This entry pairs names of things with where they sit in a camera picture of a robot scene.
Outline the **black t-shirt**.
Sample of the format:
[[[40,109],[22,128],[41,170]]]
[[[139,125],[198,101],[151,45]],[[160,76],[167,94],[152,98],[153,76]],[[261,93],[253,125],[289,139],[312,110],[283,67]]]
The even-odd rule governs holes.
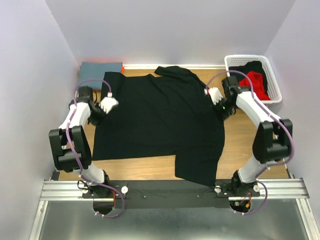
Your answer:
[[[205,84],[186,68],[154,74],[106,72],[102,94],[118,105],[96,127],[93,160],[175,156],[175,176],[213,186],[225,145],[225,128]]]

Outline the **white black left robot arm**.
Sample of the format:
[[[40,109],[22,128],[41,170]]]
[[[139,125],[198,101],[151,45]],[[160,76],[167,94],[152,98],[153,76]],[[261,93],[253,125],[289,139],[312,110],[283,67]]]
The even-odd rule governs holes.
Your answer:
[[[59,171],[79,175],[83,187],[79,189],[92,197],[107,198],[112,190],[107,173],[92,163],[92,153],[85,135],[85,124],[99,125],[106,113],[94,100],[94,90],[81,86],[75,99],[69,104],[69,113],[65,121],[49,131],[48,137],[54,161]]]

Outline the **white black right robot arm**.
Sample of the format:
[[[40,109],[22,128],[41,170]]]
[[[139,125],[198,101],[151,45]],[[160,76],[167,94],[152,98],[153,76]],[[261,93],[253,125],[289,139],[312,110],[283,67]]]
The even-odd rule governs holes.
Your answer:
[[[244,196],[258,191],[257,179],[267,169],[287,162],[294,154],[293,123],[271,112],[253,91],[253,84],[240,86],[235,77],[222,80],[224,94],[216,87],[206,87],[213,109],[226,120],[241,109],[256,127],[252,144],[252,157],[237,170],[228,184],[227,191],[234,196]]]

